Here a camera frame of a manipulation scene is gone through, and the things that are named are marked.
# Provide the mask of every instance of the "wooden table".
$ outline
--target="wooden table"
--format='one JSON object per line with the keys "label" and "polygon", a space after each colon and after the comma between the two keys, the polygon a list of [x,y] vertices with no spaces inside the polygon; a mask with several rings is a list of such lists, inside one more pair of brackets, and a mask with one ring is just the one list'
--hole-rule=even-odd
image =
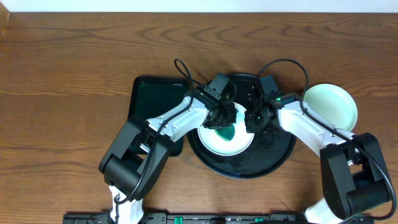
{"label": "wooden table", "polygon": [[[397,14],[12,13],[0,46],[1,223],[60,223],[64,213],[108,210],[97,167],[126,120],[132,83],[139,75],[179,77],[177,57],[200,82],[298,60],[310,85],[352,94],[354,132],[378,138],[398,189],[397,21]],[[268,72],[285,92],[303,88],[294,65]],[[254,180],[216,174],[185,141],[144,207],[300,212],[321,197],[319,158],[300,141],[281,168]]]}

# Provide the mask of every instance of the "green object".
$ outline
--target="green object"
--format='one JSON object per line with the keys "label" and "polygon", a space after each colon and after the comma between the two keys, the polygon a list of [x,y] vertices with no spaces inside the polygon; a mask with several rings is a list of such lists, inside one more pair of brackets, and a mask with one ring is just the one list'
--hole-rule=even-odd
{"label": "green object", "polygon": [[183,219],[182,217],[175,217],[174,218],[174,224],[182,224]]}
{"label": "green object", "polygon": [[[136,114],[142,119],[155,118],[180,104],[188,91],[188,85],[183,79],[137,77],[131,94],[129,117]],[[171,156],[182,152],[183,138],[174,144]],[[137,154],[146,154],[142,149],[129,146]]]}
{"label": "green object", "polygon": [[232,138],[234,138],[235,127],[233,125],[231,125],[226,128],[217,129],[216,133],[219,137],[221,137],[225,141],[230,141],[230,140],[232,140]]}

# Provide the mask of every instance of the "small white plate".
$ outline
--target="small white plate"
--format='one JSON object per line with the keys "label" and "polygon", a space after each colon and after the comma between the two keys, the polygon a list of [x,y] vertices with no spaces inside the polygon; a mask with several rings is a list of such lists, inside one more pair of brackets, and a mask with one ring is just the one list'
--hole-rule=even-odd
{"label": "small white plate", "polygon": [[311,87],[304,96],[312,110],[334,125],[351,131],[358,118],[354,99],[344,89],[331,84]]}
{"label": "small white plate", "polygon": [[233,124],[235,134],[230,141],[220,137],[214,129],[208,129],[203,126],[198,128],[198,135],[201,143],[212,153],[220,156],[233,156],[243,152],[253,141],[254,134],[246,132],[244,123],[244,112],[246,108],[235,103],[236,123]]}

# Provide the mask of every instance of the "white background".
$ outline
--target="white background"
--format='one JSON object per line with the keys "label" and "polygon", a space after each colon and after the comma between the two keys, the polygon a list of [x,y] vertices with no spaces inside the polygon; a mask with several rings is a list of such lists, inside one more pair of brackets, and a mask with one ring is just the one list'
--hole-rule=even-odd
{"label": "white background", "polygon": [[0,0],[10,12],[398,12],[398,0]]}

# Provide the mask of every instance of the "black round tray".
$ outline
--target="black round tray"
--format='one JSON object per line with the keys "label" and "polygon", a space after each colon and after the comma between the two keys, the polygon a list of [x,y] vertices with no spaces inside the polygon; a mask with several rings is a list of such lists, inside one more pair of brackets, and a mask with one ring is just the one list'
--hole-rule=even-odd
{"label": "black round tray", "polygon": [[[235,102],[247,110],[253,108],[250,97],[256,78],[251,74],[228,75],[238,87]],[[197,129],[187,133],[188,141],[198,158],[213,171],[236,179],[262,177],[281,166],[293,151],[296,137],[280,128],[254,135],[250,146],[235,156],[219,156],[200,141]]]}

